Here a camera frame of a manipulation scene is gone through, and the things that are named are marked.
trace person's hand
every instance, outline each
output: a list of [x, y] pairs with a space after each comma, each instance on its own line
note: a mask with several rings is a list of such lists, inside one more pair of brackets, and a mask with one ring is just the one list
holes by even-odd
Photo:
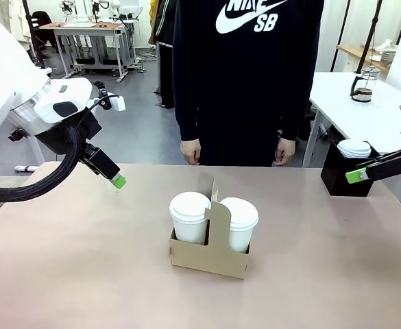
[[284, 166], [290, 162], [290, 160], [295, 155], [296, 142], [289, 141], [287, 139], [280, 139], [278, 143], [278, 148], [276, 149], [276, 161], [274, 162], [276, 166]]
[[182, 141], [180, 143], [180, 151], [184, 155], [185, 161], [190, 165], [200, 165], [200, 141]]

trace white paper cup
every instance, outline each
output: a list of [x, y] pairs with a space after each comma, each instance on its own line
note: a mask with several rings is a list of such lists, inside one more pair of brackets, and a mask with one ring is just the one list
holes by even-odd
[[205, 208], [211, 208], [211, 201], [203, 194], [185, 192], [176, 195], [170, 203], [175, 235], [180, 241], [205, 244]]
[[247, 251], [254, 227], [258, 224], [258, 211], [250, 202], [228, 197], [220, 202], [231, 214], [229, 245], [235, 252]]

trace person's right hand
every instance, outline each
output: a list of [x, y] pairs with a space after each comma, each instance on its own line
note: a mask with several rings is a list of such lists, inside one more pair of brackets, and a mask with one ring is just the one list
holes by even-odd
[[184, 155], [185, 161], [190, 165], [200, 165], [200, 141], [182, 141], [180, 143], [180, 151]]

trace white swoosh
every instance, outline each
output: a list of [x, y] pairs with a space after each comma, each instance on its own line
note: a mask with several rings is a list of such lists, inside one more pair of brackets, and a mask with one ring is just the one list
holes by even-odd
[[284, 2], [288, 0], [284, 0], [278, 3], [275, 3], [273, 5], [268, 5], [267, 7], [262, 8], [259, 12], [248, 12], [244, 14], [243, 16], [236, 17], [235, 19], [229, 19], [226, 16], [226, 6], [223, 7], [223, 9], [220, 11], [219, 16], [217, 17], [217, 21], [215, 22], [215, 27], [217, 28], [217, 31], [221, 34], [229, 33], [232, 31], [235, 31], [239, 27], [242, 27], [244, 24], [247, 22], [250, 22], [252, 19], [255, 19], [256, 17], [260, 16], [261, 14], [264, 14], [265, 12], [268, 12], [270, 9], [275, 8], [279, 5], [282, 5]]

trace person's left hand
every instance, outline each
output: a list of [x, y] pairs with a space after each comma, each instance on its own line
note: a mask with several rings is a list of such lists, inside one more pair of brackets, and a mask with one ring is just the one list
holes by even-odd
[[276, 149], [276, 161], [274, 164], [276, 166], [284, 166], [291, 161], [295, 155], [296, 142], [289, 141], [287, 139], [280, 139], [278, 143], [278, 148]]

